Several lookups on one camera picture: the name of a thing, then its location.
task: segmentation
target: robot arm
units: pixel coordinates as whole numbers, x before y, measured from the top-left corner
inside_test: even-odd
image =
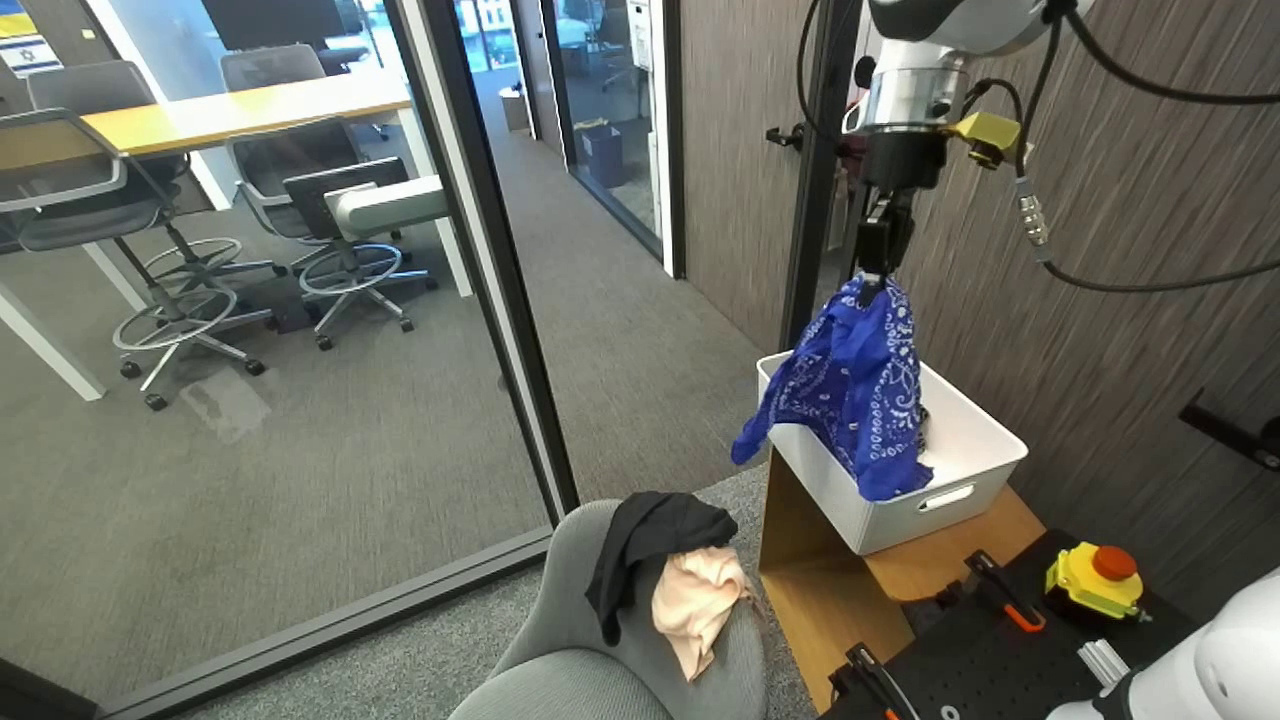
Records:
[[[869,0],[885,37],[855,116],[869,217],[855,234],[863,275],[894,271],[910,240],[910,196],[937,187],[947,141],[964,134],[984,168],[1019,152],[1019,123],[964,116],[964,68],[1032,42],[1048,0]]]
[[[1248,582],[1215,621],[1138,666],[1118,705],[1130,720],[1273,720],[1280,708],[1280,572]],[[1091,699],[1048,720],[1104,720]]]

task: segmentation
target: chair wheel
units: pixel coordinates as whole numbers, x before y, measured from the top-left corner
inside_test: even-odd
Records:
[[[143,366],[140,366],[134,358],[123,358],[123,362],[120,362],[120,376],[123,376],[123,381],[140,381]]]

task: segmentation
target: gray carpet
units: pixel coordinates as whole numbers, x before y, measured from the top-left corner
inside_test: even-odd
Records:
[[[754,574],[763,465],[700,492],[737,514],[743,562]],[[178,711],[184,720],[440,720],[446,714],[517,634],[537,599],[540,572],[486,581],[446,602],[394,621],[380,633],[327,646],[219,699]],[[798,672],[779,639],[771,612],[760,612],[769,639],[769,714],[812,714]]]
[[[207,358],[150,416],[117,381],[123,304],[82,254],[15,254],[5,281],[112,382],[78,402],[0,336],[0,656],[76,692],[140,692],[545,525],[479,306],[452,289],[406,298],[412,336],[356,310],[327,357],[241,330],[268,376]]]
[[[479,74],[479,101],[580,492],[728,476],[760,348],[667,281],[561,156],[501,123],[501,85],[510,74]]]
[[[580,492],[728,476],[754,348],[540,142],[504,134],[501,170]],[[281,247],[245,217],[184,229]],[[406,240],[443,271],[426,229]],[[199,362],[150,416],[82,250],[5,254],[0,281],[112,382],[78,402],[0,330],[0,656],[55,682],[120,699],[545,525],[479,306],[446,283],[406,298],[418,330],[356,315],[333,357],[231,336],[273,372]]]

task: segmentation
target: cloth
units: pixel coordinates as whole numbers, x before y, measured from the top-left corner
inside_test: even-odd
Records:
[[[809,425],[861,482],[863,500],[893,500],[932,479],[918,465],[922,407],[910,304],[900,289],[871,298],[849,281],[803,329],[771,376],[754,416],[730,440],[730,459],[760,451],[771,425]]]
[[[602,643],[619,639],[615,612],[631,602],[649,562],[664,562],[670,552],[721,547],[730,536],[737,519],[689,492],[631,492],[606,519],[586,582]]]
[[[667,556],[653,588],[653,628],[667,634],[684,679],[713,666],[715,634],[743,594],[750,594],[750,582],[730,547]]]

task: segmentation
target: desk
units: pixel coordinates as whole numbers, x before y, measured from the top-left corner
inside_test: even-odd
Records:
[[[394,116],[418,176],[432,170],[423,132],[412,116],[412,101],[400,80],[359,71],[359,74],[324,74],[300,85],[273,85],[224,94],[197,94],[172,103],[117,109],[82,116],[120,156],[156,156],[156,152],[199,152],[227,141],[273,134],[318,121],[373,121]],[[456,247],[452,220],[437,220],[437,234],[446,254],[446,271],[460,297],[472,297],[472,275]],[[112,281],[128,306],[143,306],[143,297],[123,281],[123,271],[97,247],[82,245],[88,260]],[[55,330],[47,330],[13,293],[0,289],[0,324],[7,324],[65,382],[82,398],[100,398],[100,382],[66,357]]]
[[[822,508],[812,503],[783,457],[769,457],[769,500],[760,536],[763,594],[783,628],[809,699],[833,705],[826,674],[863,639],[881,658],[914,634],[900,602],[932,599],[958,581],[964,556],[986,547],[999,562],[1042,536],[1034,510],[1005,487],[984,514],[932,536],[851,556]]]
[[[412,101],[400,80],[380,71],[359,74],[318,74],[294,85],[268,85],[224,94],[190,94],[143,109],[117,109],[82,116],[120,156],[156,156],[156,152],[197,152],[249,134],[273,134],[318,121],[373,121],[394,116],[404,123],[404,141],[416,164],[416,176],[432,170],[432,156],[423,146],[423,132],[412,116]],[[472,297],[469,264],[456,247],[452,220],[437,220],[446,271],[460,297]]]

